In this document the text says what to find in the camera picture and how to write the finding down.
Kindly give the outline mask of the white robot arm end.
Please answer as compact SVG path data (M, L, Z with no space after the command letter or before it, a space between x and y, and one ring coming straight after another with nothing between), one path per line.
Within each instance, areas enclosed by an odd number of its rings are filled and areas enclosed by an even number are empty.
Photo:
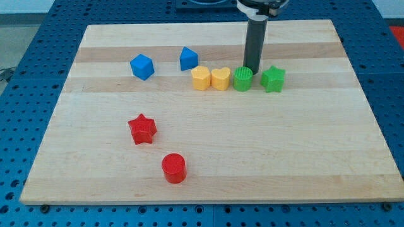
M288 4L289 0L237 0L238 10L254 21L277 17Z

